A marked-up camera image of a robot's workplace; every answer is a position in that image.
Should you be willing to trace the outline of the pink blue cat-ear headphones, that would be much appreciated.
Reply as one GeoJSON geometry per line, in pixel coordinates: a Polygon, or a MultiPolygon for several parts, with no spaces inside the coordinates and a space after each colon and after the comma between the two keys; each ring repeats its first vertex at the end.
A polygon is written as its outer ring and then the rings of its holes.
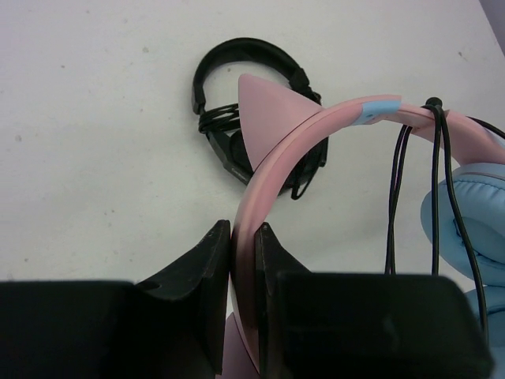
{"type": "MultiPolygon", "coordinates": [[[[330,108],[252,75],[238,81],[238,107],[253,176],[238,207],[232,233],[233,313],[226,321],[224,378],[260,375],[254,237],[295,164],[318,143],[349,126],[383,120],[402,125],[395,146],[388,211],[396,213],[406,146],[411,135],[433,144],[432,179],[421,224],[432,244],[432,272],[457,285],[495,362],[489,378],[504,375],[504,133],[477,118],[423,107],[398,96],[369,96],[330,108]]],[[[395,271],[387,236],[384,275],[395,271]]]]}

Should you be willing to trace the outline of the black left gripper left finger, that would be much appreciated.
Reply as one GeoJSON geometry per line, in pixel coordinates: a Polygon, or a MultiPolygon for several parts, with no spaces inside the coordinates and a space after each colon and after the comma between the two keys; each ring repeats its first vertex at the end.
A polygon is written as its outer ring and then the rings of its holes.
{"type": "Polygon", "coordinates": [[[223,369],[230,222],[139,283],[1,285],[4,378],[213,378],[223,369]]]}

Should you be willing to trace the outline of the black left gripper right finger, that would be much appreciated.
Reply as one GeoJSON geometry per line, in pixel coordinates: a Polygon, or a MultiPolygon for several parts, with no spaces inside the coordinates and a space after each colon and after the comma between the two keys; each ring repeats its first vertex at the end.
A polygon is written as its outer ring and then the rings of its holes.
{"type": "Polygon", "coordinates": [[[492,354],[449,279],[311,272],[268,224],[254,245],[261,377],[492,376],[492,354]]]}

